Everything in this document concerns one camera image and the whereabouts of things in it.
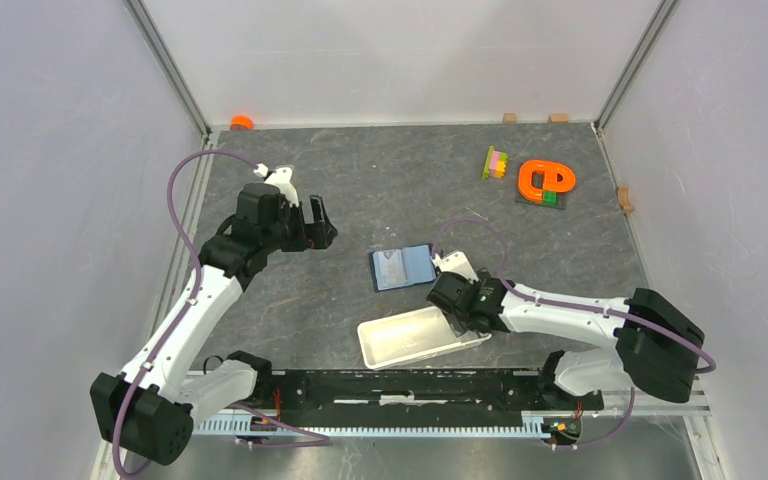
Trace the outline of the white plastic tray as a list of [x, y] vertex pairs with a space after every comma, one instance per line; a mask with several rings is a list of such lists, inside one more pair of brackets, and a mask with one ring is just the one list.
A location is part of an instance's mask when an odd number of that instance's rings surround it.
[[392, 369], [474, 348], [492, 338], [490, 333], [457, 334], [437, 307], [362, 322], [357, 335], [365, 366]]

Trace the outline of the navy blue card holder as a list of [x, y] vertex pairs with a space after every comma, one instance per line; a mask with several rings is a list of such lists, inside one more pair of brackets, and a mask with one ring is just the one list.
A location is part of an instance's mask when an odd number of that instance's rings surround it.
[[432, 283], [436, 278], [431, 243], [370, 252], [368, 261], [376, 293]]

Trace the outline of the silver VIP credit card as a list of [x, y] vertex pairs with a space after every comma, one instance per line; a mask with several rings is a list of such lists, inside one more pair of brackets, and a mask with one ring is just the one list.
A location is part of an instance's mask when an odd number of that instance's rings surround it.
[[383, 250], [372, 255], [373, 270], [378, 290], [401, 287], [407, 280], [400, 250]]

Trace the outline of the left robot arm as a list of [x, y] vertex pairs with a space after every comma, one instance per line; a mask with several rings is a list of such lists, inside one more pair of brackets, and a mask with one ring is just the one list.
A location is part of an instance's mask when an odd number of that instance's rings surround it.
[[[267, 265], [270, 254], [325, 250], [338, 235], [321, 196], [305, 204], [284, 187], [249, 183], [236, 210], [201, 247], [181, 296], [140, 352], [116, 375], [99, 374], [90, 398], [101, 437], [118, 450], [167, 466], [195, 427], [243, 400], [266, 405], [274, 394], [270, 362], [244, 352], [187, 384], [196, 355], [221, 317]], [[307, 221], [304, 209], [311, 209]]]

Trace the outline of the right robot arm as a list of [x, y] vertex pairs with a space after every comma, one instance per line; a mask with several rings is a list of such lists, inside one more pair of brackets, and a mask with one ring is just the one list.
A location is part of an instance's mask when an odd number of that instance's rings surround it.
[[480, 271], [443, 272], [426, 297], [457, 333], [544, 334], [589, 345], [555, 352], [537, 382], [540, 400], [562, 408], [592, 391], [634, 387], [671, 403], [689, 400], [697, 375], [714, 369], [704, 332], [660, 293], [587, 298], [532, 289]]

